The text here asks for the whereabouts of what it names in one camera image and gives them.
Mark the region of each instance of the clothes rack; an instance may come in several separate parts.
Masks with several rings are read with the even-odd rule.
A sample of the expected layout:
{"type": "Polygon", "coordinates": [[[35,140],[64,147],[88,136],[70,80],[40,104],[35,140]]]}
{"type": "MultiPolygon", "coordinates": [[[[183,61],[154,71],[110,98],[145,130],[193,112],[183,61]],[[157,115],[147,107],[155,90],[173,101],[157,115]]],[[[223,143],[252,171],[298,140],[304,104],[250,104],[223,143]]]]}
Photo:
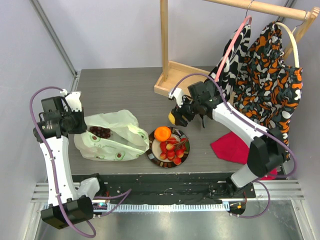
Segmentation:
{"type": "MultiPolygon", "coordinates": [[[[252,0],[205,0],[207,2],[223,4],[231,7],[246,9],[254,12],[260,12],[275,15],[284,18],[290,18],[303,21],[302,25],[294,32],[295,41],[298,43],[306,34],[312,23],[317,18],[320,8],[313,7],[311,11],[294,9],[284,6],[273,5],[264,2],[252,0]]],[[[154,85],[154,92],[160,95],[168,96],[169,91],[184,76],[191,73],[209,74],[208,71],[170,61],[168,57],[168,0],[160,0],[160,17],[161,17],[161,45],[162,45],[162,74],[154,85]]],[[[292,52],[292,45],[284,50],[284,59],[292,52]]],[[[203,76],[192,76],[179,85],[185,94],[189,94],[188,86],[199,81],[204,81],[203,76]]]]}

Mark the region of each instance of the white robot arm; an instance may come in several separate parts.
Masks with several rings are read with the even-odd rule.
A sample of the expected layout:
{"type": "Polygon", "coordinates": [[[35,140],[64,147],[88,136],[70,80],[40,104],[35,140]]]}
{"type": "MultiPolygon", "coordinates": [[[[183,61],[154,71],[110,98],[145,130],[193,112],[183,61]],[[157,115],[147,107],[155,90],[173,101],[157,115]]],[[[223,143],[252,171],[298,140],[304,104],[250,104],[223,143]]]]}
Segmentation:
{"type": "Polygon", "coordinates": [[[184,95],[180,88],[169,93],[169,99],[176,99],[177,103],[168,116],[172,124],[186,127],[196,114],[202,118],[208,116],[228,127],[250,148],[247,164],[227,179],[231,195],[237,194],[247,184],[264,177],[285,161],[284,148],[261,133],[267,132],[282,141],[282,133],[278,129],[269,130],[239,113],[230,103],[226,105],[211,80],[192,84],[188,90],[190,96],[184,95]]]}
{"type": "MultiPolygon", "coordinates": [[[[97,173],[84,179],[78,189],[74,186],[68,157],[68,136],[84,133],[87,125],[80,102],[81,92],[75,91],[68,94],[64,89],[61,94],[62,96],[50,97],[41,101],[43,112],[39,114],[40,121],[37,125],[54,156],[57,184],[63,208],[71,222],[77,224],[93,218],[92,200],[97,194],[103,196],[107,190],[97,173]]],[[[62,229],[68,224],[60,211],[56,197],[51,158],[35,128],[33,134],[40,144],[45,159],[49,186],[49,208],[41,211],[41,218],[53,227],[62,229]]]]}

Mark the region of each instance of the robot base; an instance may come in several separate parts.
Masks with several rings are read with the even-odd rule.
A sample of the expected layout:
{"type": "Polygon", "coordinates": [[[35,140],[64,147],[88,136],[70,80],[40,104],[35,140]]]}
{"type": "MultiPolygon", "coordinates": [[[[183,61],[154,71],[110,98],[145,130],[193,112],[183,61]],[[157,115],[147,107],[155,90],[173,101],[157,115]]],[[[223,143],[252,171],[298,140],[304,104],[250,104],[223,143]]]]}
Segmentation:
{"type": "MultiPolygon", "coordinates": [[[[94,217],[94,208],[90,197],[87,196],[66,202],[63,204],[63,208],[73,224],[78,224],[94,217]]],[[[42,210],[41,218],[56,229],[63,229],[69,226],[58,205],[42,210]]]]}

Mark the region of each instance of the plate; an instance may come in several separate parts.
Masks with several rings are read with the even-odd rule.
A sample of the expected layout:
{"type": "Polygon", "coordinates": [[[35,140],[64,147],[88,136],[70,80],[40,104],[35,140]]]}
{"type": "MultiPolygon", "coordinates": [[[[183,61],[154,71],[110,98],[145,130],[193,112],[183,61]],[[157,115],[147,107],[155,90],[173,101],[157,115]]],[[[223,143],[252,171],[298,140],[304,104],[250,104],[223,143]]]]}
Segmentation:
{"type": "MultiPolygon", "coordinates": [[[[172,127],[168,126],[171,130],[171,137],[174,137],[177,141],[180,141],[180,139],[187,138],[187,136],[184,134],[183,131],[172,127]]],[[[160,159],[160,154],[161,154],[161,149],[160,149],[160,142],[155,139],[155,131],[153,131],[149,135],[149,150],[146,151],[147,157],[153,162],[154,164],[162,167],[162,168],[174,168],[176,166],[180,166],[181,164],[184,163],[184,161],[187,159],[189,152],[190,152],[190,143],[187,141],[185,143],[185,148],[186,150],[184,151],[183,156],[181,157],[181,163],[179,165],[176,165],[173,161],[169,161],[169,159],[162,160],[160,159]]]]}

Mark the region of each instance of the plastic bag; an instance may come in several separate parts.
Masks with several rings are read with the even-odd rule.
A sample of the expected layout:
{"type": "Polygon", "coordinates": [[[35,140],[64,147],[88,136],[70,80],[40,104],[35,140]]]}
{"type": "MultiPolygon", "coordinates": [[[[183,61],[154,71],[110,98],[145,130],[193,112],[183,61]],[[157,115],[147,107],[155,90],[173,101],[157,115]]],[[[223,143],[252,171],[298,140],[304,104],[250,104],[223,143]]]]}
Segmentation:
{"type": "Polygon", "coordinates": [[[74,135],[74,144],[86,159],[128,161],[137,159],[149,149],[147,132],[138,127],[138,120],[128,110],[86,116],[84,121],[88,129],[93,126],[110,129],[108,139],[88,130],[74,135]]]}

